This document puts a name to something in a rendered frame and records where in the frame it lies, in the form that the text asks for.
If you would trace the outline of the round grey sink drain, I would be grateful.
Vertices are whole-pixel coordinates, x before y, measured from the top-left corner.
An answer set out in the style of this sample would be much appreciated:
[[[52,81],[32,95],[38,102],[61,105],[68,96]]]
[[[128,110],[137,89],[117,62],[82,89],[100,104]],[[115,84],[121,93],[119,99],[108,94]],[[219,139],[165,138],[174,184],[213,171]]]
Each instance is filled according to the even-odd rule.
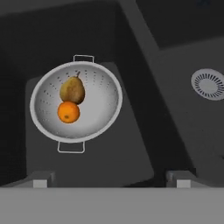
[[[224,100],[224,74],[211,69],[201,68],[191,77],[194,91],[201,97],[211,100]]]

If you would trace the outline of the brown-green pear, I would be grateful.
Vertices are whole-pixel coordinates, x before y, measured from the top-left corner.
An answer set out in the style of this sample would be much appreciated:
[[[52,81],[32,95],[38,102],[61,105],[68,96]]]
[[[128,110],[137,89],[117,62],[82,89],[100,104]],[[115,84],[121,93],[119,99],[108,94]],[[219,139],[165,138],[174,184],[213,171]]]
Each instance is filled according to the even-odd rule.
[[[63,102],[81,104],[85,99],[85,88],[80,78],[80,73],[70,77],[61,85],[59,96]]]

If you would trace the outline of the white metal colander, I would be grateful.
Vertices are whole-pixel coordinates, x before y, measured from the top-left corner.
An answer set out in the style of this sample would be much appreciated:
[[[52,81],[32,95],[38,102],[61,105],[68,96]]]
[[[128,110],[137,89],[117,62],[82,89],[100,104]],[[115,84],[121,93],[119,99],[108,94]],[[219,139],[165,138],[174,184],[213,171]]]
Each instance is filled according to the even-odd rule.
[[[78,54],[71,62],[55,67],[38,81],[30,100],[33,123],[46,137],[58,144],[84,144],[105,132],[116,120],[123,105],[123,91],[118,79],[95,58]],[[69,78],[78,76],[85,88],[76,122],[64,123],[58,115],[60,88]]]

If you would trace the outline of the dark grey double sink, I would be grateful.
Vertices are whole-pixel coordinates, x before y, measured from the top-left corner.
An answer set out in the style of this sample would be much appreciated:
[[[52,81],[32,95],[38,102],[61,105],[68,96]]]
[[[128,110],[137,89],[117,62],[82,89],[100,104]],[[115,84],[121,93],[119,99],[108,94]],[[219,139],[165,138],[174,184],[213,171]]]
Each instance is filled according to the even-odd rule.
[[[224,101],[191,88],[191,73],[216,64],[214,49],[155,53],[144,25],[118,3],[96,1],[0,16],[0,186],[52,171],[65,186],[162,187],[171,171],[224,186]],[[122,79],[115,124],[76,155],[43,136],[28,92],[43,73],[90,53]]]

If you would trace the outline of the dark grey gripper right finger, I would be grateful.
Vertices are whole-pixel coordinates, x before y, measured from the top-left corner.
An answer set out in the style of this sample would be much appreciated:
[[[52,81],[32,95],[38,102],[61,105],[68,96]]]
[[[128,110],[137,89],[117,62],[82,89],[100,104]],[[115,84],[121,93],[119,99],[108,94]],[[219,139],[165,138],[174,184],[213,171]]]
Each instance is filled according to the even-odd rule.
[[[190,171],[168,171],[166,173],[166,186],[170,188],[215,188],[215,183],[198,178]]]

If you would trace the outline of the orange tangerine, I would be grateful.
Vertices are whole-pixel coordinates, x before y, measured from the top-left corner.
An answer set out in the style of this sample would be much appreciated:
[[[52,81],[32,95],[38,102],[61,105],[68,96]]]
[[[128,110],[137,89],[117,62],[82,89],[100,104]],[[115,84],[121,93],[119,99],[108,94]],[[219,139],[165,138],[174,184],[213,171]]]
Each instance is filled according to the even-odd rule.
[[[63,101],[58,106],[57,114],[63,123],[74,123],[79,119],[81,112],[74,102]]]

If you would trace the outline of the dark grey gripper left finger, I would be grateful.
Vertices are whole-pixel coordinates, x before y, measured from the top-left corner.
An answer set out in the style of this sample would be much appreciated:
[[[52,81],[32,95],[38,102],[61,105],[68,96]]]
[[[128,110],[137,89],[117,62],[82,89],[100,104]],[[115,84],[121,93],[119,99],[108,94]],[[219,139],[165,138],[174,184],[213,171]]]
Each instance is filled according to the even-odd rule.
[[[4,185],[17,188],[50,188],[55,187],[54,171],[35,171],[24,179]]]

